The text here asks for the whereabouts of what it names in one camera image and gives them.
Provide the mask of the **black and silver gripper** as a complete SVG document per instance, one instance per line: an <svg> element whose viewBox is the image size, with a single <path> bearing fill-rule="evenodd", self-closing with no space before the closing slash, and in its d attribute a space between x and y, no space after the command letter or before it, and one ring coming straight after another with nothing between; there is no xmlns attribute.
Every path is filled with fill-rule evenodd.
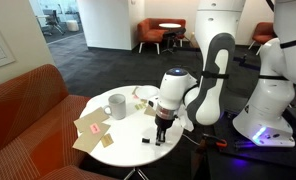
<svg viewBox="0 0 296 180"><path fill-rule="evenodd" d="M173 121L177 117L177 110L170 110L157 105L155 124L157 125L156 141L155 145L160 146L161 142L166 142L166 130L170 128L173 124Z"/></svg>

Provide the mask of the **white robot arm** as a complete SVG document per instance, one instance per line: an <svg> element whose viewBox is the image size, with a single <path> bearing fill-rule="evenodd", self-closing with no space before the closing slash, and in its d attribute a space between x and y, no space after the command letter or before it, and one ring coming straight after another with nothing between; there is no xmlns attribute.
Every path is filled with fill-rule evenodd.
<svg viewBox="0 0 296 180"><path fill-rule="evenodd" d="M235 35L246 0L200 0L195 38L202 53L201 77L173 68L162 79L157 101L156 140L165 140L181 106L186 118L212 125L222 114L223 85L234 58ZM234 128L258 146L293 147L293 129L282 113L295 96L296 0L275 0L273 32L263 45L258 83L243 110L233 119Z"/></svg>

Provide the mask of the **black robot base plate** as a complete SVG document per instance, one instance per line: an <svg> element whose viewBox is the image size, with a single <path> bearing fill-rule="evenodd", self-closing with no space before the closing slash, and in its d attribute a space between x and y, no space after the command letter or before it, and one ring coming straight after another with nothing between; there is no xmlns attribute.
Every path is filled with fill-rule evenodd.
<svg viewBox="0 0 296 180"><path fill-rule="evenodd" d="M293 148L256 146L238 133L233 128L232 120L224 116L214 125L214 133L227 141L227 146L221 150L221 153L296 168L296 119L289 112L285 115L294 129Z"/></svg>

